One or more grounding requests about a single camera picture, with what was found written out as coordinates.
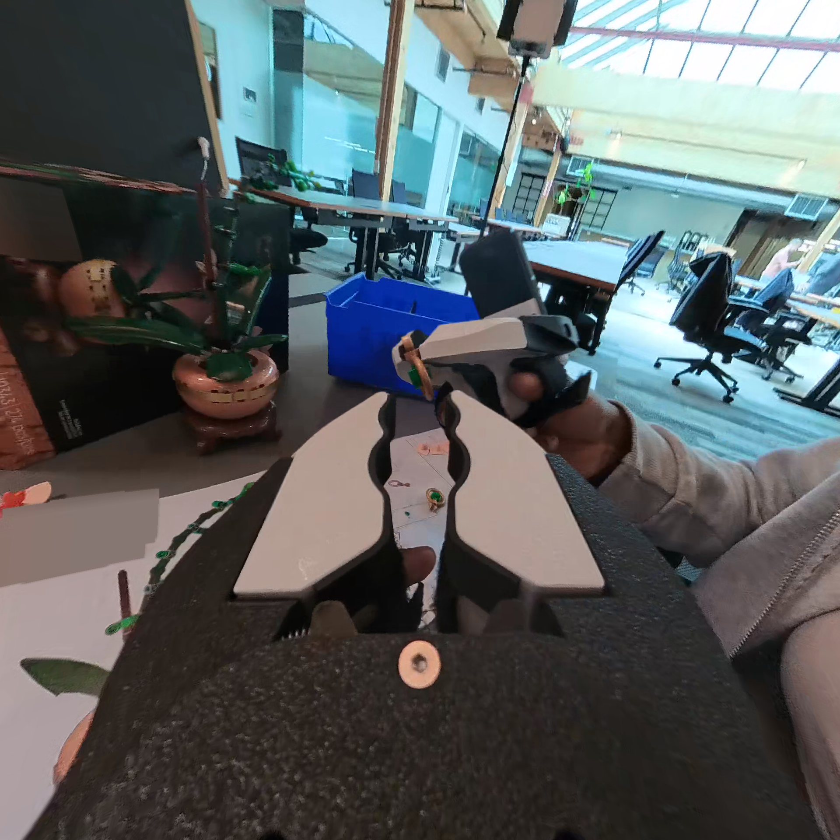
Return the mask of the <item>dark orchid print product box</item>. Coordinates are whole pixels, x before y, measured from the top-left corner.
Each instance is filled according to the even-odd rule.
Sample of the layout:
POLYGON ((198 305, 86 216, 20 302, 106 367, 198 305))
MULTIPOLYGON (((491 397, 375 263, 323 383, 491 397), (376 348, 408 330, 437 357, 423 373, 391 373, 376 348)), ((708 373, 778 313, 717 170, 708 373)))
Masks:
POLYGON ((163 208, 232 198, 194 2, 2 2, 2 469, 186 405, 177 352, 80 339, 103 265, 151 266, 163 208))

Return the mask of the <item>long wooden office table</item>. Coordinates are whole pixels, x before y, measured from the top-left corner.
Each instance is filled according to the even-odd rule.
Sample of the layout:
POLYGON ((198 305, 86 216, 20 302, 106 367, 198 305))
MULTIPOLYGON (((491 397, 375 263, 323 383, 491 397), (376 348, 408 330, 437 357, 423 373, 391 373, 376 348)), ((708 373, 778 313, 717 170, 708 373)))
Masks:
POLYGON ((299 191, 294 187, 282 186, 275 191, 264 191, 253 187, 247 179, 230 179, 238 195, 251 194, 273 203, 281 203, 300 210, 314 212, 318 224, 362 228, 361 254, 355 259, 355 271, 364 272, 369 280, 375 280, 377 274, 379 233, 390 229, 394 220, 407 221, 408 227, 423 234, 419 262, 413 277, 422 279, 427 264, 431 237, 445 233, 451 224, 457 222, 455 216, 427 211, 417 206, 404 203, 390 203, 367 198, 338 195, 328 192, 299 191))

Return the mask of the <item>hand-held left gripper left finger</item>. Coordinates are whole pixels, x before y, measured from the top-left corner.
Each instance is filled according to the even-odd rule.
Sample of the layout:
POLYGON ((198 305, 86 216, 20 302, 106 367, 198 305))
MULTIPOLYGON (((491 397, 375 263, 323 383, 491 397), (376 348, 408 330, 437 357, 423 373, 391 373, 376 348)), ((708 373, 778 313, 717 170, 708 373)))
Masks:
POLYGON ((386 559, 395 422, 394 395, 376 392, 299 447, 234 584, 238 599, 303 599, 386 559))

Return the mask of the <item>green brick plant with stem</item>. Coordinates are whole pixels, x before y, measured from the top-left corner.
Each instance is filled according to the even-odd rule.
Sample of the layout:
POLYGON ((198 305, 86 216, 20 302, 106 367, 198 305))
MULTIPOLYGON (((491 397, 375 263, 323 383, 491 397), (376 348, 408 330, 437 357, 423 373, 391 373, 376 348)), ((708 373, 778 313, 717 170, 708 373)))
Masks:
POLYGON ((251 194, 212 198, 201 184, 195 209, 165 206, 151 265, 134 276, 107 261, 105 302, 91 313, 63 303, 66 328, 78 338, 137 344, 208 358, 220 382, 250 373, 247 355, 271 355, 288 342, 290 208, 251 194))

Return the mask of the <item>office chair with hung jacket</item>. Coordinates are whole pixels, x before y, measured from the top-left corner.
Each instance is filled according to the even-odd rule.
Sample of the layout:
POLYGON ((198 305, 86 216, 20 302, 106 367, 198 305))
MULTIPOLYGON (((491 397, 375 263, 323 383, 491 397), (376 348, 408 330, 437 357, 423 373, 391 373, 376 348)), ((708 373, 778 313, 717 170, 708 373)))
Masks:
POLYGON ((715 363, 715 356, 729 364, 739 354, 756 361, 770 356, 766 336, 760 334, 767 319, 780 310, 794 291, 792 268, 783 269, 764 286, 756 297, 739 297, 733 293, 732 259, 717 252, 694 259, 689 270, 694 283, 679 298, 669 326, 677 329, 683 340, 703 350, 699 358, 661 356, 654 362, 659 369, 664 362, 685 363, 686 368, 671 379, 674 387, 685 375, 708 373, 723 388, 722 401, 733 402, 739 383, 715 363))

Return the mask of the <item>white office table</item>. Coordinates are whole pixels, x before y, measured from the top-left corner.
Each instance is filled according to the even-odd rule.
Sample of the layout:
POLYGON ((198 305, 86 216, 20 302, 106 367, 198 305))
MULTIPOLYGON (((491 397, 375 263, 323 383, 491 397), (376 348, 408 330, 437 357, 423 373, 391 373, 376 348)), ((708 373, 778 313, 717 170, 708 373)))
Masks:
POLYGON ((524 249, 536 281, 547 288, 546 311, 570 319, 579 334, 579 348, 594 355, 627 248, 601 241, 544 240, 528 241, 524 249))

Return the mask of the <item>pink brick orchid flower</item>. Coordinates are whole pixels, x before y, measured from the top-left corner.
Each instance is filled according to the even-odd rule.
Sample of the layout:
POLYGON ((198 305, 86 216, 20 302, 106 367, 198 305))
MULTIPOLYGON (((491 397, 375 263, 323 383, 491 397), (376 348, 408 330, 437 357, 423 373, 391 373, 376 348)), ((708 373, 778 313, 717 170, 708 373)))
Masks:
POLYGON ((52 497, 52 486, 48 481, 23 490, 7 491, 1 495, 1 516, 6 509, 34 506, 48 502, 52 497))

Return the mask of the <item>person's left hand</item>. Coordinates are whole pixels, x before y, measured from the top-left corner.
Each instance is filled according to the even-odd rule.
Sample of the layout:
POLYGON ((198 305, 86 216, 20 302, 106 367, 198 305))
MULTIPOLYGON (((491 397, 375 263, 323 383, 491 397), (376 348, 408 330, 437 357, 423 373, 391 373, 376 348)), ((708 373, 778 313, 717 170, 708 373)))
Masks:
POLYGON ((400 549, 400 554, 405 588, 424 583, 434 572, 437 555, 432 547, 423 545, 400 549))

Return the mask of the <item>white instruction booklet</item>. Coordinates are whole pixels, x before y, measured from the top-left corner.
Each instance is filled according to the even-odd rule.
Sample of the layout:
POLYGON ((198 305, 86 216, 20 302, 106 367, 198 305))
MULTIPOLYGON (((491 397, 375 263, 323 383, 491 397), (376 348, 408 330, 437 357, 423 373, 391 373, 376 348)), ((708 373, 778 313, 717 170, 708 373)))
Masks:
POLYGON ((302 628, 304 599, 238 599, 234 585, 291 458, 256 477, 157 500, 76 497, 5 512, 2 838, 23 838, 59 791, 54 764, 83 711, 81 805, 171 723, 205 679, 302 628))

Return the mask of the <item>person's right hand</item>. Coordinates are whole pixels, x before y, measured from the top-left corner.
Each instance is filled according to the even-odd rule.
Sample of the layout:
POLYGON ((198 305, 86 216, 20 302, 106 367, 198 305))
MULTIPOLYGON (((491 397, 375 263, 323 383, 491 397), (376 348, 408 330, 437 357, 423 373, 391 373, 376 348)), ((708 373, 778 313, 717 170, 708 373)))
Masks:
POLYGON ((630 453, 634 424, 623 406, 589 392, 583 403, 549 416, 529 433, 598 487, 630 453))

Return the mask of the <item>black office chair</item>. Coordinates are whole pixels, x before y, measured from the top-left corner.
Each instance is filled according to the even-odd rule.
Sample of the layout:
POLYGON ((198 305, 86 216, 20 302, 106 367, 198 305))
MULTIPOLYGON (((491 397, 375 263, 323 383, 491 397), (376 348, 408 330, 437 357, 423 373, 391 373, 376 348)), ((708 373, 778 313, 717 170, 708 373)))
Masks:
POLYGON ((664 235, 665 231, 660 229, 644 238, 639 238, 627 249, 626 258, 618 276, 616 290, 621 289, 627 283, 631 291, 637 286, 635 277, 639 269, 656 251, 664 235))
MULTIPOLYGON (((309 173, 301 171, 290 161, 285 150, 251 143, 240 138, 235 139, 240 173, 248 186, 264 192, 276 192, 280 187, 294 188, 300 192, 320 192, 322 190, 309 173)), ((290 210, 290 257, 294 266, 301 264, 301 254, 310 252, 328 243, 324 234, 313 229, 317 222, 317 212, 301 207, 298 209, 305 222, 305 227, 298 227, 294 221, 296 209, 290 210)))
MULTIPOLYGON (((351 194, 355 198, 378 200, 378 176, 353 170, 351 175, 351 194)), ((411 219, 395 217, 390 226, 384 230, 371 228, 352 228, 351 234, 356 237, 357 244, 361 243, 360 236, 364 235, 367 256, 373 256, 372 246, 376 246, 375 267, 394 279, 416 278, 418 260, 421 256, 424 235, 411 228, 411 219)))

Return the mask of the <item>blue plastic bin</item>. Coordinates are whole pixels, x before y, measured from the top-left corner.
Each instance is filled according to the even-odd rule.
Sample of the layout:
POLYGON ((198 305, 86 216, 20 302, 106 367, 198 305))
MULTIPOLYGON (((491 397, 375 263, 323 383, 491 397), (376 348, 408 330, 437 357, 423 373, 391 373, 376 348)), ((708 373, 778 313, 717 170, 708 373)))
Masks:
POLYGON ((421 398, 397 374, 392 349, 414 330, 479 318, 470 297, 406 280, 358 274, 327 291, 328 370, 343 381, 421 398))

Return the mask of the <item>gold ring piece green stud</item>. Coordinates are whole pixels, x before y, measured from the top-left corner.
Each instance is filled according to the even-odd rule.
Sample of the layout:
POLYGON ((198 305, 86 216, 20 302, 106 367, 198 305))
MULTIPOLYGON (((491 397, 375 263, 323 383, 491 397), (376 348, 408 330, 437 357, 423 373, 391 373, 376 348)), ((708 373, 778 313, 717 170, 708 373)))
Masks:
POLYGON ((407 363, 408 381, 419 390, 426 400, 432 402, 435 390, 427 367, 419 350, 419 345, 427 338, 425 333, 413 331, 402 336, 399 343, 401 361, 407 363))

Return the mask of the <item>wall air vent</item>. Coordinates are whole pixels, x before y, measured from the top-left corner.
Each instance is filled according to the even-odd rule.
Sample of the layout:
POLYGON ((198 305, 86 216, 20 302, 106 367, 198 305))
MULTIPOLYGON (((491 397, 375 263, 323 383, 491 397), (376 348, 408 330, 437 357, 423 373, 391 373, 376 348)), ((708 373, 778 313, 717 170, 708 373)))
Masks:
POLYGON ((838 211, 838 199, 809 193, 794 194, 786 205, 783 215, 804 222, 827 221, 838 211))

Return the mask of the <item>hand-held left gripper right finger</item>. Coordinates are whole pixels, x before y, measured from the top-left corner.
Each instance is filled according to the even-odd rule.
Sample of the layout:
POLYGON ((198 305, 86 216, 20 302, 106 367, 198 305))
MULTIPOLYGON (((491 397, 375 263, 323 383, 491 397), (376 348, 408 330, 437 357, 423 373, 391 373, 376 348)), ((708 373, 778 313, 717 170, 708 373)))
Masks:
POLYGON ((453 391, 442 563, 463 596, 590 596, 606 587, 543 449, 510 420, 453 391))

